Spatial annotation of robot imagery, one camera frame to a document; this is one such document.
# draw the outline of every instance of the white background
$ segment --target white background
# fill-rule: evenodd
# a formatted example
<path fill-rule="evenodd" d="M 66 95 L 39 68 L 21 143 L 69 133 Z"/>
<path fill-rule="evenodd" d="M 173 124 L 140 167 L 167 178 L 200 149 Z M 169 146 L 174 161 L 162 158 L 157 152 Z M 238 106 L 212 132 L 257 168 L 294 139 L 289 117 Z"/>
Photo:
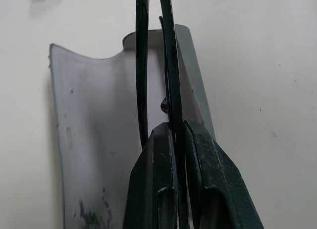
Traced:
<path fill-rule="evenodd" d="M 172 2 L 264 227 L 316 228 L 317 0 Z M 49 44 L 111 57 L 134 27 L 135 0 L 0 0 L 1 229 L 62 228 Z"/>

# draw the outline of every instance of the white wall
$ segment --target white wall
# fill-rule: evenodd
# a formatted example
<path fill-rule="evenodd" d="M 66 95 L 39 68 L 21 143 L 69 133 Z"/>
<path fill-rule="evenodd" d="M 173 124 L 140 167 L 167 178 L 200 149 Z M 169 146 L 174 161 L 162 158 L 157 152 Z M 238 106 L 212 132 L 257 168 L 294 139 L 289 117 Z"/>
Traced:
<path fill-rule="evenodd" d="M 172 2 L 264 227 L 316 228 L 317 0 Z M 0 228 L 62 227 L 49 44 L 110 57 L 134 17 L 135 0 L 0 0 Z"/>

